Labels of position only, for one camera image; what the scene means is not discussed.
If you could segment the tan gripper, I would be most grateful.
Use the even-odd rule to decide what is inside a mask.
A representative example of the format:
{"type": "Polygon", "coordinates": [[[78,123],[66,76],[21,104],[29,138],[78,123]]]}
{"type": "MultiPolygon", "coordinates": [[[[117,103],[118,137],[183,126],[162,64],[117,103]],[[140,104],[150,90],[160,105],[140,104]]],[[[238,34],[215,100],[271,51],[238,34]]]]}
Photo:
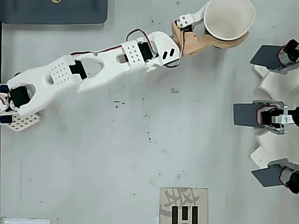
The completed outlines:
{"type": "Polygon", "coordinates": [[[220,49],[234,48],[244,42],[249,34],[249,31],[247,31],[241,37],[231,41],[220,40],[212,35],[198,36],[194,33],[192,27],[203,21],[206,7],[207,4],[193,14],[188,13],[181,15],[171,24],[172,38],[179,48],[184,48],[183,56],[197,54],[206,46],[214,46],[220,49]]]}

